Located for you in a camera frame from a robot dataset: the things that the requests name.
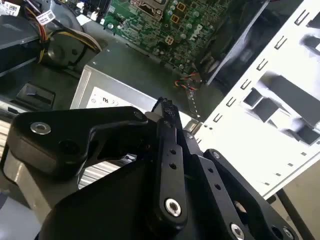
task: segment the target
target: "black plastic part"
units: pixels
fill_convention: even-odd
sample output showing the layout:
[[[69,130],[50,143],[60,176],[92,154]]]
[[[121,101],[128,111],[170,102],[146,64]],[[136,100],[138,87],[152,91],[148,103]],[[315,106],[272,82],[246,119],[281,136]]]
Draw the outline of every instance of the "black plastic part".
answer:
[[[139,112],[142,119],[137,118],[135,112]],[[48,124],[51,132],[46,135],[32,132],[34,122]],[[109,139],[118,142],[119,134],[147,123],[147,118],[130,106],[27,112],[13,120],[7,144],[17,159],[64,180],[78,174],[87,160],[98,163],[95,152],[103,150]]]
[[[152,211],[147,220],[152,231],[159,236],[169,236],[180,231],[187,223],[184,163],[182,147],[177,144],[177,130],[165,118],[157,123],[159,140],[155,157],[155,176]],[[179,216],[172,216],[165,207],[167,199],[174,199],[181,208]]]
[[[276,193],[276,195],[278,196],[279,200],[284,206],[286,212],[289,214],[293,224],[295,225],[296,229],[299,231],[302,239],[315,240],[315,237],[312,235],[309,228],[307,227],[307,225],[301,218],[300,214],[298,213],[297,209],[290,201],[286,192],[283,189],[281,189]]]
[[[27,83],[16,96],[18,103],[37,110],[50,110],[55,100],[55,93]]]
[[[243,176],[214,149],[208,149],[204,154],[213,161],[223,183],[233,201],[240,203],[247,213],[248,227],[257,240],[292,240],[284,232],[287,228],[294,239],[299,239],[289,224],[266,202],[262,196],[245,180]]]
[[[242,229],[245,239],[253,240],[254,238],[241,222],[215,164],[195,154],[192,155],[191,162],[198,180],[202,183],[203,192],[207,193],[207,198],[203,200],[208,200],[208,218],[212,216],[210,220],[212,226],[218,226],[218,239],[233,239],[230,226],[236,224]]]
[[[157,123],[133,107],[33,112],[15,118],[6,151],[46,174],[44,178],[58,180],[52,184],[62,184],[84,164],[137,155],[136,161],[54,206],[40,240],[239,239],[232,224],[247,240],[289,240],[283,227],[298,240],[219,152],[210,149],[202,156],[195,138],[179,127],[179,112],[171,101],[163,99],[158,107],[163,118]],[[32,132],[34,122],[49,124],[51,132]],[[179,203],[181,214],[167,211],[169,198]]]

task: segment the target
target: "gray metal surface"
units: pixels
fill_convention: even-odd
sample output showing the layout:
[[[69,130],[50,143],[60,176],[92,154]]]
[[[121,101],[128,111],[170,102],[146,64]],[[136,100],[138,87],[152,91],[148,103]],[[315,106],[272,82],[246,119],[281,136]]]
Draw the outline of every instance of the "gray metal surface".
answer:
[[[0,15],[0,50],[25,44],[38,38],[30,23],[19,16]]]
[[[272,79],[269,89],[296,111],[311,127],[320,122],[320,101],[283,76]]]
[[[281,111],[284,114],[290,115],[280,104],[273,101],[270,98],[262,99],[256,107],[253,109],[259,118],[265,123],[275,114],[277,111]]]
[[[16,159],[10,151],[6,156],[3,172],[19,186],[40,223],[60,200],[78,190],[78,177],[61,184],[52,183],[35,169]]]
[[[98,87],[146,111],[159,97],[168,98],[181,112],[192,116],[184,89],[174,87],[178,79],[179,74],[122,42],[112,41],[85,66],[71,108],[85,108],[93,88]],[[208,116],[222,99],[222,93],[214,87],[199,89],[199,115]]]
[[[0,208],[1,240],[34,240],[40,228],[33,211],[15,200],[8,197]]]
[[[9,128],[9,123],[0,120],[0,158],[2,157],[5,149]]]
[[[78,188],[82,189],[85,186],[94,183],[95,181],[116,171],[119,168],[120,168],[119,166],[114,165],[107,161],[98,163],[94,166],[87,167],[84,170],[83,175],[81,176],[81,179],[78,184]]]

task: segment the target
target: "wire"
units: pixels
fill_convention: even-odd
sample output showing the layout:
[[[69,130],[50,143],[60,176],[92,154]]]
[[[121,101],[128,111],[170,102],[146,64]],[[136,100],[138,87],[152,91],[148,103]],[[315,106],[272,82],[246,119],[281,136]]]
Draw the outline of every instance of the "wire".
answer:
[[[30,0],[25,0],[36,12],[41,14],[41,11],[30,1]]]
[[[41,14],[41,11],[30,1],[30,0],[25,0],[25,1],[27,1],[28,2],[28,4],[30,4],[30,6],[34,9],[34,10],[36,10],[38,13],[40,13]],[[36,18],[37,16],[36,16],[36,14],[33,12],[33,11],[31,11],[30,10],[30,8],[28,8],[27,6],[26,6],[26,9]],[[57,21],[56,19],[53,19],[52,21],[51,21],[53,24],[55,24],[55,25],[57,25],[58,27],[60,27],[61,29],[63,29],[65,32],[67,32],[67,33],[69,33],[69,34],[71,34],[71,35],[73,35],[75,38],[77,38],[79,41],[81,41],[82,43],[84,43],[84,44],[87,44],[88,46],[90,46],[93,50],[95,50],[96,52],[101,52],[102,51],[102,48],[101,48],[101,46],[98,44],[98,42],[93,38],[93,37],[91,37],[90,35],[88,35],[88,34],[86,34],[86,33],[79,33],[78,31],[76,31],[76,30],[73,30],[73,29],[71,29],[71,28],[67,28],[67,27],[65,27],[63,24],[61,24],[59,21]]]
[[[100,52],[102,51],[102,48],[101,48],[100,44],[92,36],[90,36],[89,34],[87,34],[85,32],[77,31],[77,30],[74,30],[72,28],[70,28],[70,29],[75,31],[76,33],[84,36],[84,37],[89,38],[99,48]]]
[[[25,9],[27,9],[28,12],[31,13],[32,16],[34,16],[35,20],[36,20],[37,23],[39,24],[39,27],[42,29],[42,34],[43,34],[44,40],[47,39],[46,30],[45,30],[44,26],[42,26],[42,25],[40,24],[40,22],[38,22],[36,14],[35,14],[33,11],[31,11],[30,8],[28,8],[27,6],[25,7]]]
[[[82,42],[82,43],[84,43],[85,45],[87,45],[88,47],[90,47],[91,49],[96,50],[95,47],[92,46],[91,44],[89,44],[87,41],[85,41],[85,40],[83,40],[83,39],[81,39],[81,38],[79,38],[79,37],[77,37],[77,36],[75,36],[75,35],[73,35],[73,34],[71,34],[71,33],[69,33],[69,32],[61,31],[61,32],[58,32],[57,34],[62,34],[62,35],[66,35],[66,36],[69,36],[69,37],[71,37],[71,38],[77,39],[77,40],[79,40],[80,42]]]

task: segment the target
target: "small electronic component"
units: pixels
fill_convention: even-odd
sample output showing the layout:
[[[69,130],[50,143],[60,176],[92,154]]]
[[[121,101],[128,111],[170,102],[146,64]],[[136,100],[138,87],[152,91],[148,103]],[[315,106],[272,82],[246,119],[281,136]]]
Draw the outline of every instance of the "small electronic component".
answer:
[[[178,5],[176,6],[176,8],[178,10],[180,10],[181,12],[184,12],[186,9],[186,5],[184,5],[182,2],[179,2]]]
[[[174,42],[174,38],[172,36],[168,35],[168,36],[166,36],[164,41],[166,44],[171,45]]]
[[[188,74],[195,70],[192,63],[234,1],[112,0],[103,26]]]
[[[172,16],[171,16],[171,21],[172,22],[174,22],[175,24],[177,24],[178,22],[179,22],[179,17],[177,16],[177,15],[175,15],[175,14],[173,14]]]

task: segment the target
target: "black plastic bracket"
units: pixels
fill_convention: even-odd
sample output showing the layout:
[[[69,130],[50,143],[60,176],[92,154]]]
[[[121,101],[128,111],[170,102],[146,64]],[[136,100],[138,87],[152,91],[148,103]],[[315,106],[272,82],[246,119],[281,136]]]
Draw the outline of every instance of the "black plastic bracket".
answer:
[[[39,129],[36,133],[31,127],[35,122],[45,123],[49,132],[43,134]],[[130,106],[27,112],[13,120],[7,145],[20,161],[55,179],[69,179],[94,154],[92,142],[101,149],[123,128],[130,134],[130,129],[147,123],[146,116]]]
[[[283,220],[220,152],[208,149],[203,155],[216,166],[231,199],[240,203],[245,209],[247,224],[255,239],[292,240],[288,235],[288,231],[293,239],[299,239],[289,224]]]

